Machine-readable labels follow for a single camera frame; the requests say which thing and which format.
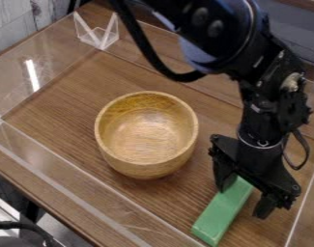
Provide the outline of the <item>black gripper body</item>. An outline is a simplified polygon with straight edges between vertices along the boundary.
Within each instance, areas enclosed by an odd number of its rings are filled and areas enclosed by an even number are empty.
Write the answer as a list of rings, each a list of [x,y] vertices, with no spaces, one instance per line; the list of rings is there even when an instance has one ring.
[[[210,141],[213,162],[218,154],[226,156],[233,162],[237,176],[264,194],[273,194],[278,198],[280,208],[291,209],[301,194],[301,186],[285,167],[281,145],[258,147],[222,134],[214,134]]]

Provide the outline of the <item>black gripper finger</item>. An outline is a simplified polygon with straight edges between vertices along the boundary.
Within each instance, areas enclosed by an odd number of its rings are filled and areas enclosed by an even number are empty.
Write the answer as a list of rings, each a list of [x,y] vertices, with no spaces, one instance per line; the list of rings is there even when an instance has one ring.
[[[232,160],[222,154],[214,157],[214,174],[218,189],[225,193],[237,180],[237,173]]]
[[[261,200],[254,209],[254,216],[266,219],[278,207],[278,198],[273,194],[262,194]]]

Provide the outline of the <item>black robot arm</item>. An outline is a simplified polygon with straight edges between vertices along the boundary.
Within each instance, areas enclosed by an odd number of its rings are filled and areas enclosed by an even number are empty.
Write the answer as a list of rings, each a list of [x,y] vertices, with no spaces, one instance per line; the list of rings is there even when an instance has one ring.
[[[254,215],[289,209],[301,194],[291,174],[303,168],[286,155],[292,137],[311,150],[300,128],[312,108],[305,70],[291,47],[273,35],[256,0],[143,0],[181,37],[195,72],[223,73],[238,82],[244,113],[237,136],[211,136],[210,155],[218,188],[244,178],[262,192]]]

